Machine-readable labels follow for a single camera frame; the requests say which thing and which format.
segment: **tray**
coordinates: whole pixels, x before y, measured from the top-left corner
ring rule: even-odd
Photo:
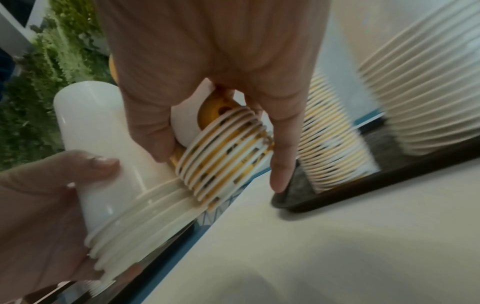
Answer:
[[[378,121],[373,122],[372,125],[366,126],[361,132],[371,130],[379,125]],[[294,213],[308,212],[415,177],[461,164],[478,157],[480,157],[480,136],[449,146],[448,148],[436,151],[427,156],[419,157],[414,163],[402,168],[380,171],[362,179],[322,192],[303,201],[286,200],[292,183],[292,180],[290,180],[290,183],[284,192],[276,193],[273,196],[271,204],[275,208],[286,209]]]

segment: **person's left hand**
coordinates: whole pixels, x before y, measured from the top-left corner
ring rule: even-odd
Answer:
[[[87,256],[82,211],[68,185],[111,178],[119,168],[117,159],[68,151],[0,173],[0,303],[102,275]]]

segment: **stack of white cups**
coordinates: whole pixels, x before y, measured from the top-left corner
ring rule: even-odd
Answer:
[[[480,1],[434,10],[359,72],[405,153],[424,155],[480,135]]]
[[[310,83],[298,159],[316,193],[378,171],[363,138],[320,73]]]
[[[121,163],[111,180],[78,188],[85,245],[98,259],[94,268],[105,271],[90,283],[95,295],[209,207],[229,199],[273,153],[273,140],[254,113],[232,109],[195,137],[176,167],[179,178],[172,164],[156,163],[131,139],[117,86],[73,84],[55,96],[54,107],[67,150]]]

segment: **green foliage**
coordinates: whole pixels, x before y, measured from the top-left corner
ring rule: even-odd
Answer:
[[[90,6],[76,11],[77,6],[86,3]],[[98,34],[100,29],[96,21],[88,20],[94,16],[91,2],[51,0],[51,4],[54,8],[65,7],[57,12],[54,9],[42,28],[35,29],[33,49],[17,60],[20,76],[5,86],[0,103],[0,170],[63,149],[53,109],[53,99],[59,90],[84,80],[113,82],[108,58],[92,45],[92,32]],[[79,27],[71,27],[68,22],[82,20],[80,13],[85,14],[86,21]],[[91,32],[79,35],[81,29]]]

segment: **skin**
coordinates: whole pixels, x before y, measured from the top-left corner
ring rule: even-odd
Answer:
[[[0,303],[62,281],[98,279],[74,182],[114,178],[120,163],[63,152],[0,173]],[[135,265],[119,283],[140,272]]]
[[[132,138],[158,162],[175,138],[170,108],[204,78],[236,89],[273,124],[270,184],[295,167],[328,0],[97,0]]]

